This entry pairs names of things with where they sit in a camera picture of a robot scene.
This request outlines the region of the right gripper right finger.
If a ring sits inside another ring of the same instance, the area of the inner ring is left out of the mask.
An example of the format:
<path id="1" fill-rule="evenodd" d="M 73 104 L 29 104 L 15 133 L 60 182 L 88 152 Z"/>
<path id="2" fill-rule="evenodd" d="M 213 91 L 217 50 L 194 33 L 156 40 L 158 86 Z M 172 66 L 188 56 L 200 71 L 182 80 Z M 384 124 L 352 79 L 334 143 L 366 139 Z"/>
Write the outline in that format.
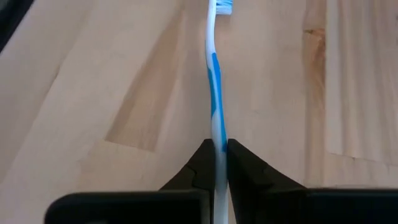
<path id="1" fill-rule="evenodd" d="M 398 189 L 306 188 L 235 139 L 227 157 L 237 224 L 398 224 Z"/>

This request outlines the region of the blue white toothbrush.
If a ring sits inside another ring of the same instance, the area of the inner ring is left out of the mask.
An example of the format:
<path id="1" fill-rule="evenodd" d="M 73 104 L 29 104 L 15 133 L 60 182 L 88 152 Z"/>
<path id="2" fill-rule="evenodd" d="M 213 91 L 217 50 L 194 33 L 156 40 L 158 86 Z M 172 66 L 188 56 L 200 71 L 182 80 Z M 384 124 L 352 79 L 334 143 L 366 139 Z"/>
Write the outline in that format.
<path id="1" fill-rule="evenodd" d="M 233 0 L 208 0 L 205 57 L 211 93 L 211 137 L 215 147 L 213 224 L 228 224 L 227 134 L 224 124 L 221 69 L 215 47 L 217 15 L 231 15 Z"/>

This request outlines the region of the black aluminium table frame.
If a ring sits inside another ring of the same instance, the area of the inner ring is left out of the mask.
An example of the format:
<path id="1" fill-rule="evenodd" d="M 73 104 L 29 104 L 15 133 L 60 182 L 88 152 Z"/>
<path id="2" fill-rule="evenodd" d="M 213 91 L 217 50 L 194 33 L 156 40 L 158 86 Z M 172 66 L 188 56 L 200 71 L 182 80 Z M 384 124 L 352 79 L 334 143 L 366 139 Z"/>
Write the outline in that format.
<path id="1" fill-rule="evenodd" d="M 35 0 L 0 0 L 0 53 Z"/>

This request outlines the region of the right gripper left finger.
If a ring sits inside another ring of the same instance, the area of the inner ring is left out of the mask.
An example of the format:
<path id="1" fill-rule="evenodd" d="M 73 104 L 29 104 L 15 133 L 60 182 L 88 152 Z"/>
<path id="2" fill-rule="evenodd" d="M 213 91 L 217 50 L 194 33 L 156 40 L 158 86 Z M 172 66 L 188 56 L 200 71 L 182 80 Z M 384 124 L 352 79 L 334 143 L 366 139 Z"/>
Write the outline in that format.
<path id="1" fill-rule="evenodd" d="M 78 192 L 56 199 L 44 224 L 213 224 L 215 148 L 205 139 L 159 190 Z"/>

